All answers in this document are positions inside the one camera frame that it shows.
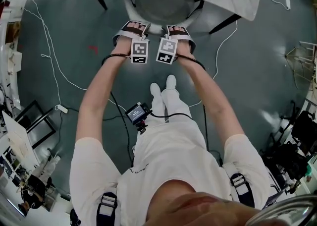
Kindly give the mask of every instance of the backpack strap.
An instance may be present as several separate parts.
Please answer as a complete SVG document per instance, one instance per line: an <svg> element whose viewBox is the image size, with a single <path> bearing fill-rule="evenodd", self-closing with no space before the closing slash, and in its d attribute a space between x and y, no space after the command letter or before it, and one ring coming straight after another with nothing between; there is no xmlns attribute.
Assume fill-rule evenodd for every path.
<svg viewBox="0 0 317 226"><path fill-rule="evenodd" d="M244 176L238 171L233 163L224 164L222 167L230 178L231 196L233 201L254 208L255 204L252 190Z"/></svg>
<svg viewBox="0 0 317 226"><path fill-rule="evenodd" d="M114 226L115 209L117 208L117 190L108 188L101 198L97 209L97 226Z"/></svg>

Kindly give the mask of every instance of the glasses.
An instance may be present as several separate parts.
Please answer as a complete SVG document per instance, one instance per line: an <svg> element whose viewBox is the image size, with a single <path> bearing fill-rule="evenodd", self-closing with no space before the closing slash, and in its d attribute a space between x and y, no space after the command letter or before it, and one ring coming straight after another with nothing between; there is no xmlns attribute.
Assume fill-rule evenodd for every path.
<svg viewBox="0 0 317 226"><path fill-rule="evenodd" d="M267 219L280 219L290 226L317 225L317 195L303 195L278 202L250 218L246 226Z"/></svg>

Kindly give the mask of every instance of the red mark on floor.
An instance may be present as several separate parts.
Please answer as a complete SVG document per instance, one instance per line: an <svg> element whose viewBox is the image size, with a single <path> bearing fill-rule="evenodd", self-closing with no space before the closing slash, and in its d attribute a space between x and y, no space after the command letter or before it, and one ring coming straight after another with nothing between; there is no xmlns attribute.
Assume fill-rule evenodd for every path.
<svg viewBox="0 0 317 226"><path fill-rule="evenodd" d="M94 50L96 55L98 55L98 47L97 46L89 46L89 49Z"/></svg>

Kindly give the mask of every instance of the electronic device with screen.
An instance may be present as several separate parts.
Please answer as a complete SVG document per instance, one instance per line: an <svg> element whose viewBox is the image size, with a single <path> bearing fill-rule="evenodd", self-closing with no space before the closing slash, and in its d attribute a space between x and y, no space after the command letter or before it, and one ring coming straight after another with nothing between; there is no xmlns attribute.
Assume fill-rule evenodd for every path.
<svg viewBox="0 0 317 226"><path fill-rule="evenodd" d="M133 106L131 109L125 112L126 116L132 122L133 125L137 127L140 134L146 131L147 125L145 125L145 120L152 111L149 110L146 104L141 104L140 102Z"/></svg>

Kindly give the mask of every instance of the floor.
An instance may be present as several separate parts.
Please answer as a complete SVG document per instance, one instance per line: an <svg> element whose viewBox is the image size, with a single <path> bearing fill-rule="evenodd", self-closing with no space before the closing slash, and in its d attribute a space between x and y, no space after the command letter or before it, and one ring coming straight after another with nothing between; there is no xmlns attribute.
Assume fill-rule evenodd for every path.
<svg viewBox="0 0 317 226"><path fill-rule="evenodd" d="M105 12L97 0L35 0L50 30L59 67L76 85L87 88L98 71L104 56L112 49L112 36L128 20L123 0L105 0ZM294 85L293 73L285 60L285 54L298 45L298 41L316 41L316 15L311 0L291 0L292 9L286 11L270 0L260 0L258 14L253 22L238 21L238 30L219 51L219 74L215 81L232 104L241 125L256 149L266 147L271 125L263 117L267 114L285 114L290 100L301 107L308 85ZM26 8L36 12L28 0ZM212 4L205 4L203 14L189 29L197 43L196 58L215 74L216 51L221 42L235 29L235 24L208 35L210 29L230 15ZM155 62L159 38L150 36L150 56L146 66L126 62L119 71L113 86L118 103L126 109L137 102L151 103L149 86L156 82L163 89L169 74L177 79L181 99L189 105L199 98L189 76L174 63L167 66ZM58 96L50 59L41 57L49 53L41 21L24 12L19 39L23 53L22 70L18 76L21 103L27 106L36 99L44 110L58 104ZM78 109L84 91L69 84L58 71L53 59L62 105ZM191 108L193 119L204 134L202 105ZM108 103L105 118L118 115L116 106ZM56 128L60 126L60 112L51 115ZM58 143L57 132L44 144L55 147L61 161L53 174L54 184L69 191L70 163L74 150L77 112L63 115ZM215 127L208 118L210 149L223 149ZM137 131L128 123L131 145L136 142ZM120 118L103 123L104 149L120 172L129 166L126 151L127 136Z"/></svg>

